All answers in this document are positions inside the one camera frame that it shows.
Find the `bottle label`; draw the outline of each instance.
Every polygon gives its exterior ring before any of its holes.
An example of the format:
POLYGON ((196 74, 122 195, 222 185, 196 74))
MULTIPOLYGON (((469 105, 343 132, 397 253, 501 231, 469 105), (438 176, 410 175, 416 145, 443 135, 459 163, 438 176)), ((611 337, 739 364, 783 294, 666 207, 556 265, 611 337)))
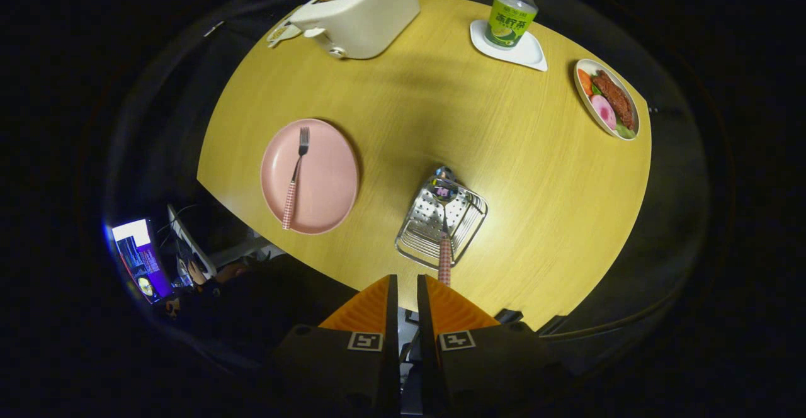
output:
POLYGON ((517 45, 523 33, 535 19, 536 13, 525 13, 518 8, 512 8, 493 0, 490 20, 484 36, 495 45, 512 48, 517 45))

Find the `steak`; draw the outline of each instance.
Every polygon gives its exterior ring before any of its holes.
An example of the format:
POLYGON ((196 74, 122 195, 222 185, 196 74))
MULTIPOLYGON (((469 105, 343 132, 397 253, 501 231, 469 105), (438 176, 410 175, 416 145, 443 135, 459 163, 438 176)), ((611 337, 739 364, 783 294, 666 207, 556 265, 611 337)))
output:
POLYGON ((627 99, 624 91, 619 86, 616 86, 616 83, 610 79, 610 76, 605 71, 599 71, 596 76, 591 77, 591 81, 599 88, 599 91, 602 91, 602 96, 613 107, 613 111, 622 120, 624 126, 632 130, 635 125, 633 110, 630 108, 630 100, 627 99))

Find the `toaster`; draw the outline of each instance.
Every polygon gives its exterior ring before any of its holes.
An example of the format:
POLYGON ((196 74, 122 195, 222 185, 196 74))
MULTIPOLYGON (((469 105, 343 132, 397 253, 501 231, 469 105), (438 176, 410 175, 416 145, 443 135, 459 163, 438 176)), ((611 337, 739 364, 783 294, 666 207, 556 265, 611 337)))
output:
POLYGON ((420 13, 417 0, 310 0, 290 21, 337 59, 381 54, 420 13))

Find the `checkered fork handle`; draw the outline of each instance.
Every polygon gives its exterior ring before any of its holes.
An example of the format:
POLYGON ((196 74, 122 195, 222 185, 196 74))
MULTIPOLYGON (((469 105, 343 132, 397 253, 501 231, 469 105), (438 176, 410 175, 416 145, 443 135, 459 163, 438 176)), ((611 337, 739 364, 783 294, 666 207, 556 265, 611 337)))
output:
POLYGON ((453 249, 451 248, 451 237, 443 232, 443 240, 440 241, 440 283, 451 286, 451 260, 453 249))
POLYGON ((283 208, 283 229, 291 229, 291 219, 294 217, 294 203, 297 200, 297 183, 288 184, 288 193, 285 195, 283 208))

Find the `food plate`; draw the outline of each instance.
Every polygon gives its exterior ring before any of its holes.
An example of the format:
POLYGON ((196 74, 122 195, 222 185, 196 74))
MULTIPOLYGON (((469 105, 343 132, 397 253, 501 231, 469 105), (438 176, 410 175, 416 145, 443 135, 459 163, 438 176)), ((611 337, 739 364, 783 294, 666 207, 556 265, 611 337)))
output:
POLYGON ((285 195, 297 165, 300 128, 310 128, 308 154, 297 173, 297 205, 291 229, 300 234, 323 234, 350 213, 358 194, 358 165, 350 143, 339 130, 317 119, 291 122, 268 143, 260 165, 266 205, 282 221, 285 195))
POLYGON ((630 95, 630 92, 627 91, 627 88, 625 88, 622 81, 619 80, 618 77, 616 77, 615 74, 612 71, 610 71, 610 69, 608 69, 604 65, 599 64, 599 62, 596 62, 593 59, 581 59, 578 60, 578 62, 576 62, 576 65, 574 65, 574 70, 572 73, 574 74, 574 83, 576 84, 576 91, 579 92, 579 97, 582 98, 582 102, 584 102, 585 108, 587 108, 587 112, 591 114, 593 120, 596 120, 596 123, 599 123, 599 127, 601 127, 604 131, 610 133, 611 135, 613 135, 618 139, 627 140, 627 142, 630 142, 631 140, 634 140, 635 138, 639 137, 639 129, 641 127, 639 120, 639 111, 635 106, 633 96, 630 95), (610 105, 610 98, 605 99, 604 96, 601 96, 600 95, 601 91, 599 92, 600 94, 598 98, 596 98, 597 96, 596 90, 593 91, 594 93, 593 96, 588 96, 587 91, 585 91, 585 86, 582 85, 582 79, 580 77, 581 74, 579 73, 579 70, 584 71, 585 74, 588 74, 591 77, 595 76, 600 71, 603 71, 605 74, 607 74, 608 77, 610 77, 610 80, 613 82, 613 84, 618 86, 621 89, 621 91, 624 92, 625 97, 627 97, 627 102, 630 103, 630 111, 632 111, 633 132, 634 132, 633 137, 630 137, 627 128, 625 128, 624 126, 624 123, 622 123, 619 116, 615 114, 613 107, 610 105), (596 105, 596 108, 599 108, 599 110, 602 111, 602 114, 599 114, 599 112, 596 111, 594 105, 596 105))
POLYGON ((540 47, 540 42, 529 31, 523 33, 521 41, 515 45, 512 50, 498 50, 493 48, 484 41, 484 29, 487 28, 487 20, 475 20, 470 24, 470 40, 473 42, 476 50, 486 54, 495 59, 507 60, 515 64, 525 65, 536 71, 549 70, 548 62, 546 62, 546 55, 543 54, 543 48, 540 47))

